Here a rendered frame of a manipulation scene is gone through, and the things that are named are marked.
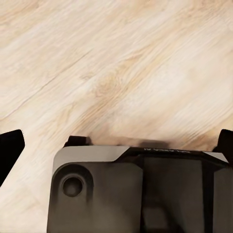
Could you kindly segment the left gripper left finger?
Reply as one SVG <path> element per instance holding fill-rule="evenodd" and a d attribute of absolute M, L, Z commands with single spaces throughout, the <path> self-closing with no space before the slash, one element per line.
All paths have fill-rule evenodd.
<path fill-rule="evenodd" d="M 21 129 L 0 134 L 0 185 L 3 184 L 25 148 Z"/>

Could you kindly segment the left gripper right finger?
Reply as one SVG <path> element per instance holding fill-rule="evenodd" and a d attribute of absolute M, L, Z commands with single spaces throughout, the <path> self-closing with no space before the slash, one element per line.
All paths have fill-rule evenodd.
<path fill-rule="evenodd" d="M 222 129 L 217 146 L 233 168 L 233 131 Z"/>

